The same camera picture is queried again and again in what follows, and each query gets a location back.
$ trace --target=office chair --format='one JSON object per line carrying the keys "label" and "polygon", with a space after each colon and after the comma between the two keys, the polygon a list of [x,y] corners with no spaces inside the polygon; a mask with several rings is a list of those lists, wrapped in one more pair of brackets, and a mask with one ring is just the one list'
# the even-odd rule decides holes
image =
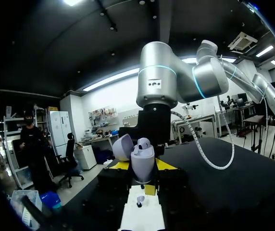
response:
{"label": "office chair", "polygon": [[68,178],[69,188],[72,188],[70,182],[71,177],[80,177],[81,180],[84,180],[84,177],[79,175],[78,171],[75,169],[77,166],[77,162],[74,158],[75,137],[72,133],[68,133],[67,137],[69,141],[67,142],[66,157],[60,158],[60,168],[65,172],[65,176],[59,181],[59,185],[61,185],[63,180]]}

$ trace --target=white cabinet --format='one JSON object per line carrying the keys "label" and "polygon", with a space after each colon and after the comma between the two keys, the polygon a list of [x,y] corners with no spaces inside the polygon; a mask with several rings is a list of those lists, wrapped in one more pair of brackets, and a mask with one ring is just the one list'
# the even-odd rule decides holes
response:
{"label": "white cabinet", "polygon": [[91,145],[76,149],[74,153],[82,169],[91,169],[97,164]]}

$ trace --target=blue container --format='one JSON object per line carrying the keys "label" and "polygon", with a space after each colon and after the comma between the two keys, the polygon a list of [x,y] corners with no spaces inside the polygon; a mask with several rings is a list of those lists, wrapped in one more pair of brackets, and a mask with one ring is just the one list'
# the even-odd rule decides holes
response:
{"label": "blue container", "polygon": [[42,203],[44,203],[48,208],[50,209],[60,209],[61,205],[61,200],[59,196],[54,193],[54,192],[46,192],[42,195],[40,195],[40,199]]}
{"label": "blue container", "polygon": [[118,130],[113,130],[113,131],[111,132],[111,134],[112,134],[112,136],[117,135],[117,134],[118,134]]}

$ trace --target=clear box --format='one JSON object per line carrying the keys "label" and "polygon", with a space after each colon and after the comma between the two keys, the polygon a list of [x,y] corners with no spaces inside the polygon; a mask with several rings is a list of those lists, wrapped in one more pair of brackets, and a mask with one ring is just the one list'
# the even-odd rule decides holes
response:
{"label": "clear box", "polygon": [[24,207],[21,202],[23,196],[27,195],[30,201],[40,210],[42,211],[42,202],[39,197],[39,193],[37,190],[16,190],[12,193],[11,205],[21,217],[22,222],[27,225],[32,230],[39,229],[38,222],[32,217],[32,215],[28,212],[28,210]]}

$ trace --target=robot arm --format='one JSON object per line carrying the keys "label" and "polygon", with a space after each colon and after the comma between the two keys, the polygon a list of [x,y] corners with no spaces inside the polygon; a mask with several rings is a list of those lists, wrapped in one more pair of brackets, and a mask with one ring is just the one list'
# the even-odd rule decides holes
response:
{"label": "robot arm", "polygon": [[204,40],[197,50],[197,66],[184,63],[162,42],[144,46],[138,75],[137,104],[164,104],[170,109],[178,102],[189,103],[228,91],[228,80],[240,86],[260,103],[265,97],[275,114],[275,88],[259,73],[250,81],[233,64],[218,59],[217,46]]}

